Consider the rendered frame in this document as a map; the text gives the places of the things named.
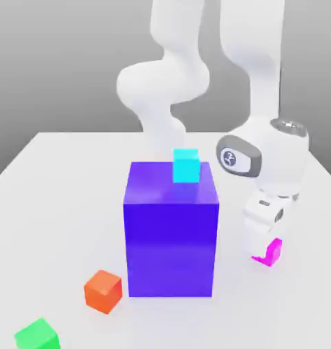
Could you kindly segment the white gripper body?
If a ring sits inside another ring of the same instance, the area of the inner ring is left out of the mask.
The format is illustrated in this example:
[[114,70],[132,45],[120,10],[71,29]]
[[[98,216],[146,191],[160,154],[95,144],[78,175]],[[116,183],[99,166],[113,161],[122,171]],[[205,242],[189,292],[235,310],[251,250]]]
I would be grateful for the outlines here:
[[275,238],[281,239],[274,231],[273,225],[250,218],[244,219],[244,244],[250,257],[264,257],[268,245]]

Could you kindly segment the small magenta cube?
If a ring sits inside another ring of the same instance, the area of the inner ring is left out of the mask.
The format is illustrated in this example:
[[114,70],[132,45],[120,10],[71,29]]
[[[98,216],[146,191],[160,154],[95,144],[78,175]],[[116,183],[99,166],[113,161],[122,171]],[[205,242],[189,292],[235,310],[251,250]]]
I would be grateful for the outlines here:
[[280,257],[282,244],[283,241],[281,239],[275,238],[273,242],[268,245],[264,257],[253,256],[252,259],[267,267],[271,267]]

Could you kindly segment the small cyan cube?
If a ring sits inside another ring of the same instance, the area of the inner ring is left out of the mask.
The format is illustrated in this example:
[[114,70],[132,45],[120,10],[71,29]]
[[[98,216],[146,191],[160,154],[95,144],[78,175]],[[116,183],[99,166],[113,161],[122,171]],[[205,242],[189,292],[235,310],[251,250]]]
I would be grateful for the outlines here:
[[200,179],[200,167],[198,149],[173,150],[174,183],[198,183]]

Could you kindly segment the small orange cube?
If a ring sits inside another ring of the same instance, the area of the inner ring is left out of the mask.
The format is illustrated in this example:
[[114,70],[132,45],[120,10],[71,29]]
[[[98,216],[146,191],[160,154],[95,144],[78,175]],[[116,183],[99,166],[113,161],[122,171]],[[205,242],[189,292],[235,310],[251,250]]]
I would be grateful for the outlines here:
[[99,270],[84,285],[88,306],[109,314],[123,296],[121,277]]

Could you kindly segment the small green cube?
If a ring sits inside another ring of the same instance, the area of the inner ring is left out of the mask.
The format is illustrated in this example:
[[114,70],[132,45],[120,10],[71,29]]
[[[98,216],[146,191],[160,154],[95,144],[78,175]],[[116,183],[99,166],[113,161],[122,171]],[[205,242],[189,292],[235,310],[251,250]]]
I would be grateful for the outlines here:
[[39,318],[14,335],[17,349],[61,349],[58,334]]

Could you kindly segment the large purple box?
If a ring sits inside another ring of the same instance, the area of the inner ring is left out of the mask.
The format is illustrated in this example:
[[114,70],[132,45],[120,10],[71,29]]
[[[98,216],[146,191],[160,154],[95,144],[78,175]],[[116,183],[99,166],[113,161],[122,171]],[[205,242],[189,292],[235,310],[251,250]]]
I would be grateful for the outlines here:
[[170,162],[133,162],[124,196],[130,297],[210,297],[219,200],[212,171],[173,182]]

